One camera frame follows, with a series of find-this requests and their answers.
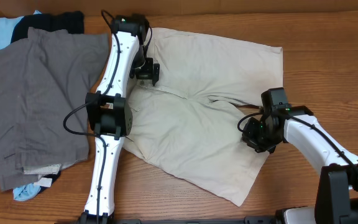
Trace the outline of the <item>beige cotton shorts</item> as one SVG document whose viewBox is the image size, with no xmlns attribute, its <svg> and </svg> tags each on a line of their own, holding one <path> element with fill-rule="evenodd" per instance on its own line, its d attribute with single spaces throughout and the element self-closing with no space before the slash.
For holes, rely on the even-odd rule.
<svg viewBox="0 0 358 224">
<path fill-rule="evenodd" d="M 215 35 L 155 28 L 147 55 L 159 81 L 139 81 L 124 148 L 166 173 L 241 206 L 267 159 L 241 139 L 241 106 L 283 85 L 283 50 Z"/>
</svg>

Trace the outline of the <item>grey folded shorts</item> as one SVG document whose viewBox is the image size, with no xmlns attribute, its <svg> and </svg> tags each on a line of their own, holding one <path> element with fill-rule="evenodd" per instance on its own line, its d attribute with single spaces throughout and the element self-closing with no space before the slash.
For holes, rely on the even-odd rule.
<svg viewBox="0 0 358 224">
<path fill-rule="evenodd" d="M 29 28 L 0 50 L 0 189 L 40 179 L 47 166 L 87 159 L 81 108 L 109 55 L 107 34 Z"/>
</svg>

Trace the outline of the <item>black folded garment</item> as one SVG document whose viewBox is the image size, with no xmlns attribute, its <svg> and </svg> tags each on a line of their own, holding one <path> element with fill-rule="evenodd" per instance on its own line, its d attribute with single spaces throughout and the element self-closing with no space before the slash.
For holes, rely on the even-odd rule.
<svg viewBox="0 0 358 224">
<path fill-rule="evenodd" d="M 86 150 L 64 117 L 88 89 L 79 11 L 25 16 L 0 50 L 0 189 L 39 180 L 41 167 L 64 168 Z"/>
</svg>

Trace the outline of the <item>light blue garment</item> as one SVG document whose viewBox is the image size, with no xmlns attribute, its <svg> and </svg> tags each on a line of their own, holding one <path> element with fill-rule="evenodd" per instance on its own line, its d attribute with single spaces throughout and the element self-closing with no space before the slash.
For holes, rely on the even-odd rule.
<svg viewBox="0 0 358 224">
<path fill-rule="evenodd" d="M 24 16 L 13 19 L 8 19 L 6 17 L 0 18 L 0 50 L 7 47 L 11 43 L 14 28 L 23 18 Z M 23 202 L 34 198 L 43 190 L 44 188 L 39 185 L 23 185 L 13 190 L 13 198 L 16 201 Z"/>
</svg>

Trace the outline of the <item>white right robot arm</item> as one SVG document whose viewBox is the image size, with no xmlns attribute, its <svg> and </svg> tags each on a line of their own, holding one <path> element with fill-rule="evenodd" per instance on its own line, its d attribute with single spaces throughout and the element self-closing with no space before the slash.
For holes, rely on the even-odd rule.
<svg viewBox="0 0 358 224">
<path fill-rule="evenodd" d="M 306 106 L 292 106 L 284 88 L 261 94 L 262 107 L 237 124 L 242 140 L 257 153 L 273 153 L 281 142 L 295 146 L 319 174 L 315 205 L 284 208 L 245 223 L 358 224 L 358 156 L 342 147 Z"/>
</svg>

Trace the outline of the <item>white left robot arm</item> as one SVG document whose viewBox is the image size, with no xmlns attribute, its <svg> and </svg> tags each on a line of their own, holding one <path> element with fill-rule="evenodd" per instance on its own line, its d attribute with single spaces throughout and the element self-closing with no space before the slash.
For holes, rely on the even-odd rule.
<svg viewBox="0 0 358 224">
<path fill-rule="evenodd" d="M 156 85 L 160 76 L 159 63 L 146 56 L 152 28 L 144 15 L 116 16 L 108 26 L 112 33 L 108 64 L 96 92 L 88 93 L 84 104 L 90 136 L 95 138 L 95 158 L 89 196 L 78 223 L 113 223 L 118 160 L 133 123 L 127 85 L 131 79 Z"/>
</svg>

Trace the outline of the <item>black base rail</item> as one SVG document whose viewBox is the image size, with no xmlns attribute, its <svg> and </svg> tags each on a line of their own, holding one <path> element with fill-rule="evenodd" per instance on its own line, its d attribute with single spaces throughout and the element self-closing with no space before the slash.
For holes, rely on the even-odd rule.
<svg viewBox="0 0 358 224">
<path fill-rule="evenodd" d="M 83 213 L 75 221 L 60 221 L 69 224 L 285 224 L 280 216 L 248 216 L 242 219 L 200 219 L 200 220 L 140 220 L 113 219 L 113 216 L 96 216 Z"/>
</svg>

